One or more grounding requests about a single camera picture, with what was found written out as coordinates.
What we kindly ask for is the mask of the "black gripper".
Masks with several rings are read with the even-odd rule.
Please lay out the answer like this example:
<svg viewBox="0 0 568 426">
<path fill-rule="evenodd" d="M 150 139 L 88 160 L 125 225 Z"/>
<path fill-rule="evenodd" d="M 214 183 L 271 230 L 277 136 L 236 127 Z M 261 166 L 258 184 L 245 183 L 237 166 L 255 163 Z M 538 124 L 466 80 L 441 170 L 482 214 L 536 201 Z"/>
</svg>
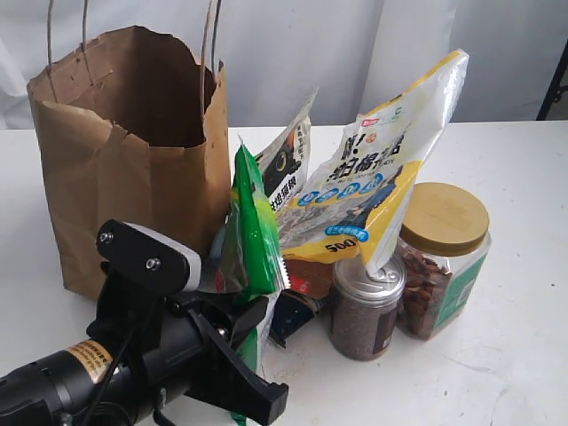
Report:
<svg viewBox="0 0 568 426">
<path fill-rule="evenodd" d="M 185 394 L 205 404 L 273 424 L 285 411 L 288 386 L 269 383 L 233 350 L 264 319 L 269 299 L 240 293 L 148 290 L 101 264 L 105 282 L 88 336 L 113 357 L 101 402 L 157 406 Z"/>
</svg>

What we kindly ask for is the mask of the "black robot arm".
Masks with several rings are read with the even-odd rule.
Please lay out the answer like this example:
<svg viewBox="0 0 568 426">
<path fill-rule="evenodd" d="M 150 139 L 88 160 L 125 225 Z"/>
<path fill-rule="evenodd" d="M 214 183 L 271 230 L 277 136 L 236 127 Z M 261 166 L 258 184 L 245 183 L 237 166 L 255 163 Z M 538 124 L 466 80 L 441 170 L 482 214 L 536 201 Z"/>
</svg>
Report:
<svg viewBox="0 0 568 426">
<path fill-rule="evenodd" d="M 103 263 L 106 281 L 88 339 L 1 380 L 4 425 L 169 423 L 164 407 L 187 396 L 269 425 L 288 386 L 269 383 L 238 355 L 268 300 L 235 304 L 197 291 L 200 268 L 151 259 Z"/>
</svg>

